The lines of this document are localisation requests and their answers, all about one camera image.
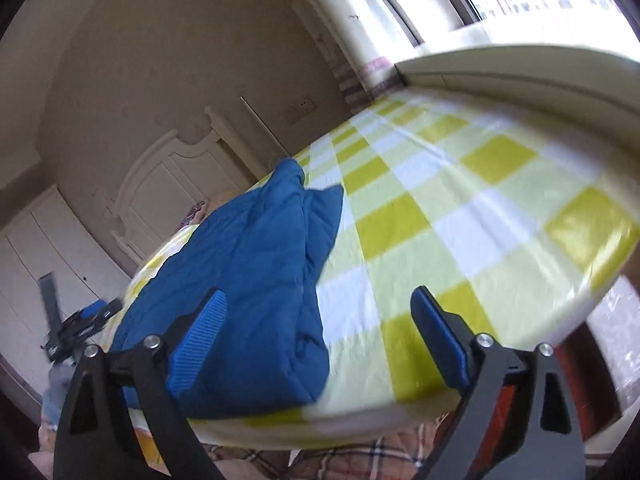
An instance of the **metal rod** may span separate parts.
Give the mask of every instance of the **metal rod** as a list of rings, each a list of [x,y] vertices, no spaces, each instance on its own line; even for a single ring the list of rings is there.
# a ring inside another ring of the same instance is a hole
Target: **metal rod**
[[[269,127],[260,118],[260,115],[258,115],[255,112],[255,110],[253,108],[251,108],[251,105],[246,101],[246,99],[244,97],[240,96],[240,100],[242,101],[242,104],[246,107],[246,109],[249,110],[249,113],[252,116],[254,116],[255,120],[260,123],[260,126],[262,126],[262,129],[269,134],[269,136],[271,137],[271,140],[273,140],[273,142],[275,142],[284,153],[286,153],[287,155],[291,156],[290,153],[287,150],[284,149],[284,146],[280,143],[280,141],[276,138],[276,136],[273,135],[273,132],[269,129]]]

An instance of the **checkered tablecloth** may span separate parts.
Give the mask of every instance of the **checkered tablecloth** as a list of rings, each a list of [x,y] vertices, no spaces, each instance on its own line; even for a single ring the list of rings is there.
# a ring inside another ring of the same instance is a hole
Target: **checkered tablecloth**
[[[584,320],[640,237],[637,159],[575,125],[484,98],[404,89],[296,160],[308,187],[346,190],[317,287],[328,382],[310,406],[192,421],[203,442],[327,447],[433,419],[458,398],[412,323],[416,286],[475,332],[532,348]],[[193,229],[140,270],[126,307]]]

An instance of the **wooden headboard panel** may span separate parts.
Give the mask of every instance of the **wooden headboard panel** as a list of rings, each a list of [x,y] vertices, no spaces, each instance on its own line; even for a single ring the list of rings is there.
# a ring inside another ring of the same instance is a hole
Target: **wooden headboard panel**
[[[230,192],[241,194],[268,170],[233,129],[207,107],[211,132],[185,144],[171,130],[133,164],[118,192],[115,214],[124,232],[118,246],[137,264],[172,236],[191,206]]]

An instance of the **folded clothing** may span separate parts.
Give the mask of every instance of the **folded clothing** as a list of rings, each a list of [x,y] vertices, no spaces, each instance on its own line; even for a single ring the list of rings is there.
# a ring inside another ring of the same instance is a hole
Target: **folded clothing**
[[[303,182],[302,168],[284,160],[263,187],[215,210],[119,325],[111,351],[164,334],[206,303],[198,318],[206,318],[200,326],[212,323],[210,337],[196,330],[206,355],[192,370],[191,386],[181,381],[174,392],[185,416],[258,415],[314,402],[322,393],[329,359],[316,283],[335,243],[343,189],[304,189]],[[213,289],[223,294],[212,296]],[[176,366],[189,367],[190,356],[171,359],[168,384]],[[139,407],[133,390],[126,397]]]

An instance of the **white wardrobe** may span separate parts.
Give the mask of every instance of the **white wardrobe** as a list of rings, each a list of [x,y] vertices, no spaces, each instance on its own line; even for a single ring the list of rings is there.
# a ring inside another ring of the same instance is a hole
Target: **white wardrobe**
[[[50,364],[37,280],[53,272],[63,318],[122,296],[129,278],[85,230],[55,186],[0,232],[0,354],[37,393]]]

